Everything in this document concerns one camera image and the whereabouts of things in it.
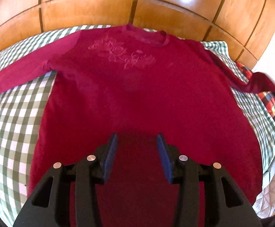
neckline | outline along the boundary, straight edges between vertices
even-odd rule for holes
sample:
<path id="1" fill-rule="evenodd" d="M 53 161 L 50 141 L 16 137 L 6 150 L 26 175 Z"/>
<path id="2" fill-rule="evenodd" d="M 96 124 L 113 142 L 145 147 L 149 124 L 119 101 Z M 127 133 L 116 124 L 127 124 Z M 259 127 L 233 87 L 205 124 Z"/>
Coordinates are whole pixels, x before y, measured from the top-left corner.
<path id="1" fill-rule="evenodd" d="M 127 24 L 122 26 L 122 32 L 143 43 L 147 43 L 156 47 L 163 47 L 169 43 L 169 34 L 162 30 L 149 33 L 141 28 Z"/>

metal pin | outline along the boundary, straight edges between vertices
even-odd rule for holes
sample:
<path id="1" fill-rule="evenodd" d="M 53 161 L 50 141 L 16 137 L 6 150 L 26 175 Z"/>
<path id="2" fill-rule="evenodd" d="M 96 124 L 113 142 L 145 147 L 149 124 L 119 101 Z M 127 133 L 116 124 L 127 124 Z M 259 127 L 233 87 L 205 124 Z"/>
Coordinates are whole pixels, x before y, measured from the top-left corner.
<path id="1" fill-rule="evenodd" d="M 94 161 L 95 160 L 95 156 L 94 155 L 89 155 L 88 157 L 87 157 L 87 160 L 88 161 Z"/>
<path id="2" fill-rule="evenodd" d="M 178 158 L 179 158 L 181 161 L 186 161 L 186 160 L 188 160 L 188 157 L 187 157 L 186 155 L 180 155 Z"/>
<path id="3" fill-rule="evenodd" d="M 62 163 L 60 163 L 60 162 L 56 162 L 56 163 L 53 164 L 53 168 L 55 168 L 55 169 L 58 169 L 61 166 L 62 166 Z"/>
<path id="4" fill-rule="evenodd" d="M 215 163 L 213 163 L 213 167 L 214 167 L 215 169 L 221 169 L 221 168 L 222 168 L 222 165 L 221 165 L 220 163 L 218 163 L 218 162 L 215 162 Z"/>

bed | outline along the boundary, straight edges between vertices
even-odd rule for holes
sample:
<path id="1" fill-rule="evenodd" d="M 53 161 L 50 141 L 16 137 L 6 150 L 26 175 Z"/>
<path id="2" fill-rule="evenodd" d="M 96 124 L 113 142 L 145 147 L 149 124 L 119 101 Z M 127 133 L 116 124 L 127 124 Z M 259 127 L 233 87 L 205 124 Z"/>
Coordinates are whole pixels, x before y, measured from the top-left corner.
<path id="1" fill-rule="evenodd" d="M 75 26 L 48 31 L 22 40 L 0 52 L 0 70 L 28 53 L 78 30 L 107 28 L 108 25 Z M 234 63 L 223 41 L 202 42 L 242 81 L 247 68 Z M 0 218 L 12 226 L 27 197 L 30 165 L 44 107 L 55 81 L 55 72 L 0 94 Z M 232 89 L 238 106 L 252 126 L 261 148 L 263 188 L 275 172 L 275 101 L 271 93 L 262 96 Z"/>

embroidered design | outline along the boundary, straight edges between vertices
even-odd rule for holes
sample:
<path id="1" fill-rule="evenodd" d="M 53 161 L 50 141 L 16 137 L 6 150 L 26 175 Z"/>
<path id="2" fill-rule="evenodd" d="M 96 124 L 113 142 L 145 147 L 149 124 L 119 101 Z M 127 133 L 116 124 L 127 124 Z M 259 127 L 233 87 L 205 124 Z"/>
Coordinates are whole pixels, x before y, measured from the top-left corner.
<path id="1" fill-rule="evenodd" d="M 127 54 L 123 43 L 117 42 L 112 37 L 104 37 L 94 41 L 94 44 L 88 47 L 89 50 L 95 50 L 100 57 L 107 57 L 109 62 L 118 62 L 124 65 L 124 69 L 132 66 L 145 68 L 156 60 L 152 55 L 143 54 L 143 51 L 137 50 L 132 54 Z"/>

wooden wall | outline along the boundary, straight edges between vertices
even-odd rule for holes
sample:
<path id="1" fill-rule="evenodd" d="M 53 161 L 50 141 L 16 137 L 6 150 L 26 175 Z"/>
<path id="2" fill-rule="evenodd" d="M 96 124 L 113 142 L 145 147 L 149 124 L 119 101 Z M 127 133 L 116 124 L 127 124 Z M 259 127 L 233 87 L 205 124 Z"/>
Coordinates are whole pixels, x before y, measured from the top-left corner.
<path id="1" fill-rule="evenodd" d="M 226 41 L 232 60 L 252 68 L 275 31 L 275 0 L 0 0 L 0 51 L 44 31 L 126 23 Z"/>

